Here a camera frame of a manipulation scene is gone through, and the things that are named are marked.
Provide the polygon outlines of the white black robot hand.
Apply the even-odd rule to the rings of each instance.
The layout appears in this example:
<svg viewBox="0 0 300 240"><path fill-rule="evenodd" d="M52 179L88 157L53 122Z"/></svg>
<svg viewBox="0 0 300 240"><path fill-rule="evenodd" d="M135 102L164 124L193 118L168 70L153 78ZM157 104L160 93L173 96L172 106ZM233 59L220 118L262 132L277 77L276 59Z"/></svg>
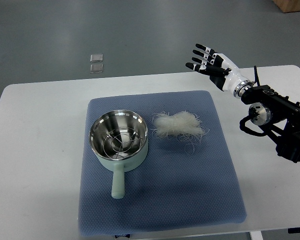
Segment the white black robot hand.
<svg viewBox="0 0 300 240"><path fill-rule="evenodd" d="M192 51L195 57L192 57L192 62L187 62L185 66L197 73L209 76L210 81L221 91L231 92L239 99L246 89L254 85L224 54L199 43L195 47L196 49Z"/></svg>

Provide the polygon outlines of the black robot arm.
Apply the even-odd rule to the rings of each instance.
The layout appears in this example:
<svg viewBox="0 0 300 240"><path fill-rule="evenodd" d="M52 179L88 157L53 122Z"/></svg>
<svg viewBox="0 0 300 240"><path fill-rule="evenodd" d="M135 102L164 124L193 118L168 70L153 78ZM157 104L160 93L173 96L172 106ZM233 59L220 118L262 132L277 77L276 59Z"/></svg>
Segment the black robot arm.
<svg viewBox="0 0 300 240"><path fill-rule="evenodd" d="M250 105L248 116L239 122L240 130L252 136L268 136L276 144L278 156L300 162L300 103L260 85L256 66L254 79L252 86L240 90L241 101Z"/></svg>

